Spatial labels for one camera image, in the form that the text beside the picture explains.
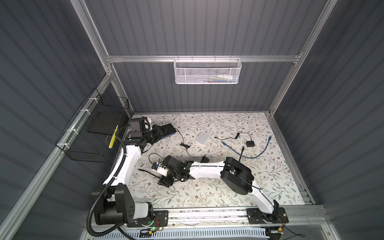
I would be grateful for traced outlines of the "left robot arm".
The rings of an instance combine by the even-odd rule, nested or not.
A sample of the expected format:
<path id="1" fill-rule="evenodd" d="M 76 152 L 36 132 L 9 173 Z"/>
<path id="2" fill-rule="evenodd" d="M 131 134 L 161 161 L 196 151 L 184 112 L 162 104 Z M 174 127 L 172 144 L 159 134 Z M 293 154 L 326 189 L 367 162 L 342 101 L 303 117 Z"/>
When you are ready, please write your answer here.
<path id="1" fill-rule="evenodd" d="M 147 144 L 153 145 L 164 137 L 165 131 L 152 125 L 147 117 L 130 121 L 131 135 L 122 144 L 117 160 L 102 189 L 93 192 L 95 201 L 87 215 L 86 229 L 93 237 L 107 235 L 122 226 L 137 222 L 151 225 L 155 214 L 150 203 L 136 203 L 128 189 L 135 165 Z"/>

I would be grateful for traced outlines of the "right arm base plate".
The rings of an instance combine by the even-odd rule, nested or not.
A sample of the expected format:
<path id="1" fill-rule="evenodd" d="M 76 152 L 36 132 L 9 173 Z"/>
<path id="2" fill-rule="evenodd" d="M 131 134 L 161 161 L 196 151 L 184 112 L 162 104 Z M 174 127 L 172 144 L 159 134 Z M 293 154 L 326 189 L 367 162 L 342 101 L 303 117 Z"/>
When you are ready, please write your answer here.
<path id="1" fill-rule="evenodd" d="M 289 218 L 284 208 L 278 208 L 277 213 L 265 214 L 258 208 L 246 209 L 248 221 L 250 224 L 287 224 Z"/>

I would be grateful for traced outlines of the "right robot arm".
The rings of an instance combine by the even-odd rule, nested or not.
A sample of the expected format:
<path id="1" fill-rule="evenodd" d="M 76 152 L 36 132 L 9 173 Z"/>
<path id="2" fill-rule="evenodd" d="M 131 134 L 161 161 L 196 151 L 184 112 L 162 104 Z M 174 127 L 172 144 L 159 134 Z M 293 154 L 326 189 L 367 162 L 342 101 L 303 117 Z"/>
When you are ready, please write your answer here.
<path id="1" fill-rule="evenodd" d="M 236 194 L 249 196 L 265 216 L 272 218 L 279 209 L 278 202 L 265 195 L 262 187 L 255 182 L 251 169 L 232 157 L 209 163 L 206 160 L 181 162 L 167 156 L 161 162 L 153 163 L 152 170 L 162 175 L 159 184 L 167 188 L 176 180 L 220 179 Z"/>

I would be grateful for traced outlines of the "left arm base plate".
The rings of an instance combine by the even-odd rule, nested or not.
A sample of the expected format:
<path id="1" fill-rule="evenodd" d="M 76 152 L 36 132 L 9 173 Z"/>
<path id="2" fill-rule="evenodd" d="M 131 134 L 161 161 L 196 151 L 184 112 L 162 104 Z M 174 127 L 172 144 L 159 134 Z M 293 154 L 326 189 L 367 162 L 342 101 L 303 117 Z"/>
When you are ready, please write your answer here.
<path id="1" fill-rule="evenodd" d="M 141 227 L 167 227 L 168 226 L 169 211 L 154 211 L 148 217 L 136 219 L 127 224 L 129 228 Z"/>

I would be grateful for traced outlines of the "small black power adapter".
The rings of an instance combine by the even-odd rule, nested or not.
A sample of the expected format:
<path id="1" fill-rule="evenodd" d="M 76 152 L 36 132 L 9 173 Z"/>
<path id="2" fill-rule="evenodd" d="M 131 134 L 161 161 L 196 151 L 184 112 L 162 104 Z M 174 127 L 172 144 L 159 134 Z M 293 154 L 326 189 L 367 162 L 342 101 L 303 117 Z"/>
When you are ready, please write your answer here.
<path id="1" fill-rule="evenodd" d="M 210 159 L 208 159 L 206 156 L 203 156 L 202 157 L 202 160 L 201 160 L 201 163 L 209 163 L 210 162 Z"/>

